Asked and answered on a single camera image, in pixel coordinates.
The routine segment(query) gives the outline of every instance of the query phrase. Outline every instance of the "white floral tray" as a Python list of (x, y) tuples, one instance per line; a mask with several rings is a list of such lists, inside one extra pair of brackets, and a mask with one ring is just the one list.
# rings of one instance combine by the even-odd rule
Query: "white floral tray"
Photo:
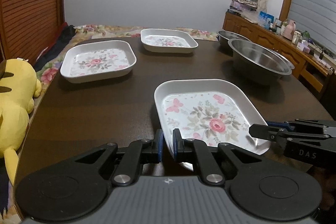
[(198, 47), (190, 34), (178, 30), (145, 29), (141, 41), (150, 52), (191, 53)]
[[(220, 79), (173, 80), (154, 92), (164, 137), (173, 155), (172, 133), (203, 140), (208, 146), (229, 142), (256, 154), (265, 153), (270, 142), (252, 138), (249, 127), (267, 125), (246, 95), (234, 84)], [(192, 170), (192, 165), (183, 163)]]
[(83, 83), (128, 74), (137, 58), (122, 40), (93, 42), (73, 47), (65, 55), (60, 73), (71, 83)]

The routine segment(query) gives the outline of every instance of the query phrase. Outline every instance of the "pink kettle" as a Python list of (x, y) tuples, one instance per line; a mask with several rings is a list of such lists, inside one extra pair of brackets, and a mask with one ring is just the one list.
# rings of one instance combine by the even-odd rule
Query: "pink kettle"
[(294, 32), (295, 32), (295, 22), (293, 20), (290, 20), (289, 24), (285, 28), (285, 31), (283, 32), (283, 36), (288, 38), (289, 40), (292, 40)]

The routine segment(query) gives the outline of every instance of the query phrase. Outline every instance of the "silver bolt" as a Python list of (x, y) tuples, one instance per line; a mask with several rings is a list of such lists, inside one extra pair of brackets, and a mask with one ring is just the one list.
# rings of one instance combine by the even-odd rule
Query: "silver bolt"
[(223, 180), (223, 177), (219, 174), (211, 174), (207, 175), (207, 181), (212, 182), (212, 183), (218, 183)]
[(131, 178), (128, 175), (116, 175), (114, 177), (114, 181), (118, 183), (127, 183), (131, 180)]

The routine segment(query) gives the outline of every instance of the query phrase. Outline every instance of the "wooden shutter door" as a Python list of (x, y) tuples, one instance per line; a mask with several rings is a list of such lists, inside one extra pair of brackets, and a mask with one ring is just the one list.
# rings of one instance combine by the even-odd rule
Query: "wooden shutter door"
[(5, 58), (21, 57), (34, 64), (63, 22), (63, 0), (0, 0)]

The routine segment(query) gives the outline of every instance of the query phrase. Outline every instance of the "pikachu plush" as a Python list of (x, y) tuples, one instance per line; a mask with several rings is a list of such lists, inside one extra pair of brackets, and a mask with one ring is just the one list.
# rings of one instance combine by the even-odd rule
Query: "pikachu plush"
[(0, 63), (0, 158), (5, 158), (9, 180), (14, 185), (18, 156), (34, 97), (41, 94), (41, 82), (33, 67), (23, 59)]

